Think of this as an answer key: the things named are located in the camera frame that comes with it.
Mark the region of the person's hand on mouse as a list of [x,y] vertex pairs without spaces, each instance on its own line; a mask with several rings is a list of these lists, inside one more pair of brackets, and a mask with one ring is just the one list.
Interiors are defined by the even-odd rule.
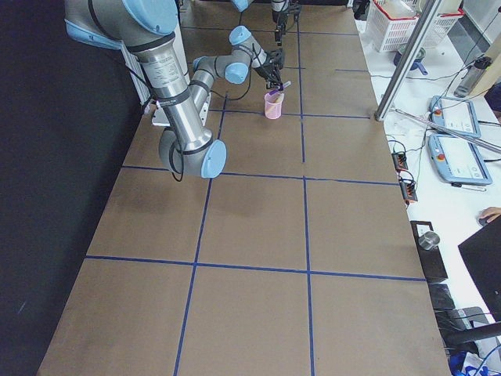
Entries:
[[486,222],[492,222],[494,219],[501,216],[501,207],[489,207],[486,208],[480,215],[479,218],[485,220]]

